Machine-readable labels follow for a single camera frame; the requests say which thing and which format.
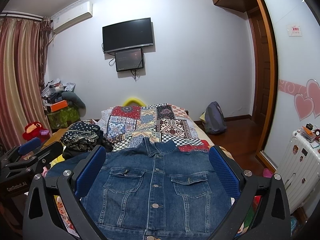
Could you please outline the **blue denim jacket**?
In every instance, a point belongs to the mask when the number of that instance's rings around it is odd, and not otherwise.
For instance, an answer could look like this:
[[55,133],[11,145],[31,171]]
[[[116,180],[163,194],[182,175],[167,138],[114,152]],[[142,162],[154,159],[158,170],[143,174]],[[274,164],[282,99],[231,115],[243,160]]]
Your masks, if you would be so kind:
[[207,150],[148,138],[107,153],[80,201],[108,239],[207,239],[232,206]]

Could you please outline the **yellow garment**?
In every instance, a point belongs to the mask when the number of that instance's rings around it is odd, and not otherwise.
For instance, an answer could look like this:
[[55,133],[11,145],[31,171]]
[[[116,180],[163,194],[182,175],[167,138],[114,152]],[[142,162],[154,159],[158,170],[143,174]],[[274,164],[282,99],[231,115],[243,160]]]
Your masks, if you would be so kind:
[[62,155],[60,155],[57,158],[55,158],[53,161],[50,162],[50,167],[52,168],[54,165],[56,165],[62,161],[65,161],[65,159],[63,158]]

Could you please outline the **red plush monkey toy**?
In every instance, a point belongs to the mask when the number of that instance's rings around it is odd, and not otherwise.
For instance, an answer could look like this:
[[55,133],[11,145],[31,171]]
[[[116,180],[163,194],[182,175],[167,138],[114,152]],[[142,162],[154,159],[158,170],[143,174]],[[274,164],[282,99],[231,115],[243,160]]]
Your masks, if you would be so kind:
[[50,138],[50,130],[44,128],[42,123],[35,121],[25,126],[22,137],[26,141],[38,138],[41,142],[44,142]]

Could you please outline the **pink slipper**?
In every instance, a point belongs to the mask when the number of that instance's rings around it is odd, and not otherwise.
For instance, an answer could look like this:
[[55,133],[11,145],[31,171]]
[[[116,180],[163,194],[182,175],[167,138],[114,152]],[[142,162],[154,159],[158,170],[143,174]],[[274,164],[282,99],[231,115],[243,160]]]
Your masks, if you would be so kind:
[[263,177],[264,178],[271,178],[272,176],[273,176],[273,173],[268,168],[264,168]]

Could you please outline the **navy patterned folded garment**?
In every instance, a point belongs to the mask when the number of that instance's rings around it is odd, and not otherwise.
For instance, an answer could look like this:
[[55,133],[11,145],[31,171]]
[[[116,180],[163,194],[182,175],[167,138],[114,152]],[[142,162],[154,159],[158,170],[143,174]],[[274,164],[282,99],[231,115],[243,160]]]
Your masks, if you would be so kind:
[[105,139],[100,127],[86,121],[71,124],[60,141],[65,146],[62,154],[65,160],[90,152],[97,145],[103,146],[106,152],[113,150],[113,144]]

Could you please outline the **orange box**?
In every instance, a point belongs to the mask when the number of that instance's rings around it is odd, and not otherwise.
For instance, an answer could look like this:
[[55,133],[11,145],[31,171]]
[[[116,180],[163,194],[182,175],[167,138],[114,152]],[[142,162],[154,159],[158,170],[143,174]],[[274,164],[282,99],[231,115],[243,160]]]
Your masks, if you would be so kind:
[[49,113],[56,112],[66,107],[68,107],[68,102],[66,100],[62,100],[60,102],[47,106],[47,112]]

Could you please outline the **patchwork patterned quilt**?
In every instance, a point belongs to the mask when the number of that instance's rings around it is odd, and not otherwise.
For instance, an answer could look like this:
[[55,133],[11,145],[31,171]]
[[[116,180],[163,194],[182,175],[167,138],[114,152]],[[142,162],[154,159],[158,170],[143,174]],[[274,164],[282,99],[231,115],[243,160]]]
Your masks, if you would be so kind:
[[137,147],[143,138],[152,143],[173,141],[183,151],[207,150],[214,145],[187,110],[168,103],[111,107],[101,112],[97,125],[114,151]]

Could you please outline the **yellow rounded chair back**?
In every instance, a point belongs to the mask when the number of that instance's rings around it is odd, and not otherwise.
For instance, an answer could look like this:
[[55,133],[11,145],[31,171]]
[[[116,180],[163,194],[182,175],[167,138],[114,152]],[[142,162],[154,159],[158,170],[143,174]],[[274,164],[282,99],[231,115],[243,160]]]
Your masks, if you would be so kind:
[[127,100],[125,100],[125,102],[122,104],[122,106],[131,106],[131,105],[136,105],[136,106],[140,106],[140,107],[144,107],[146,106],[146,104],[138,99],[138,98],[134,98],[134,97],[131,97],[131,98],[128,98]]

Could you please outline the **red striped curtain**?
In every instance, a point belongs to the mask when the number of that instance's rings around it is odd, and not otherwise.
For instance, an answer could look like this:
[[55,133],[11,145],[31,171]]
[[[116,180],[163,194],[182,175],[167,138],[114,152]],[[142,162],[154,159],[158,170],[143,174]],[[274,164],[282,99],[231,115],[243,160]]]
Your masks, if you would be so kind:
[[39,121],[49,128],[41,98],[44,84],[42,23],[1,18],[1,144],[24,143],[25,127]]

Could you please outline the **grey purple backpack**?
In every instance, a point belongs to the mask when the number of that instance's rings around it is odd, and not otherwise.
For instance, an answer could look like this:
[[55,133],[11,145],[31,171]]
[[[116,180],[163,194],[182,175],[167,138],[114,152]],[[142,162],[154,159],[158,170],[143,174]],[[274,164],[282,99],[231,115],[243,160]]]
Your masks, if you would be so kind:
[[204,131],[208,134],[222,134],[227,130],[221,107],[216,101],[207,106],[203,126]]

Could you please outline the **white air conditioner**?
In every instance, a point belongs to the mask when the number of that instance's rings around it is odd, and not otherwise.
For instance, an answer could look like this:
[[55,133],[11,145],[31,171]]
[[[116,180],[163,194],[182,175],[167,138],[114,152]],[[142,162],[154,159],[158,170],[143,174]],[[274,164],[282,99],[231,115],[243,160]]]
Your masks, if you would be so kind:
[[53,34],[59,34],[66,29],[93,17],[93,4],[88,1],[64,12],[53,19]]

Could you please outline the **wooden door frame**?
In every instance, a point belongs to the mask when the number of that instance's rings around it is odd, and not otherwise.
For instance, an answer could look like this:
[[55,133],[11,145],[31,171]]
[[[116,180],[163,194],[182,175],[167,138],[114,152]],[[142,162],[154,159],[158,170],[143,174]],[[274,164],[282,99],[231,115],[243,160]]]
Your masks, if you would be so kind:
[[264,152],[277,100],[278,55],[272,21],[265,0],[247,12],[253,38],[255,90],[252,120],[261,128],[256,158],[270,171],[277,168]]

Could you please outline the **small black wall monitor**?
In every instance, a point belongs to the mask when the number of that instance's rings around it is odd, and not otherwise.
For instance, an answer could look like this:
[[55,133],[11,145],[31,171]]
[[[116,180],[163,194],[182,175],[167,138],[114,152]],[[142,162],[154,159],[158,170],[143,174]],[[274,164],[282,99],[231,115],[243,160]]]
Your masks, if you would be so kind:
[[115,52],[116,71],[124,72],[144,68],[142,48],[127,49]]

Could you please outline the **black wall television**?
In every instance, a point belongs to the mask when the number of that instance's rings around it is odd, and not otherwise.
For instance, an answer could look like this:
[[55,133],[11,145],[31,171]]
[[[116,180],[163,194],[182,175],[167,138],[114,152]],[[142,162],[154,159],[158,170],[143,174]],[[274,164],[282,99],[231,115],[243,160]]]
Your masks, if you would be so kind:
[[115,51],[153,46],[151,18],[141,18],[104,26],[103,51]]

